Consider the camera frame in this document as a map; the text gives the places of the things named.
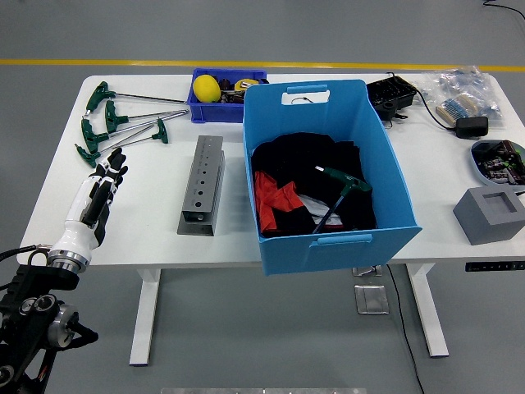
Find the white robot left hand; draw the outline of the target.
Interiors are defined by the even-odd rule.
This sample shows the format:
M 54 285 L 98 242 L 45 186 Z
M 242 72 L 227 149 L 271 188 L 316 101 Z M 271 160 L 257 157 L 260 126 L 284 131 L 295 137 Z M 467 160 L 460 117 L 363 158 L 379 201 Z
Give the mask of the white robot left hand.
M 117 148 L 81 184 L 66 215 L 64 232 L 48 252 L 47 265 L 82 273 L 105 237 L 110 207 L 127 172 Z

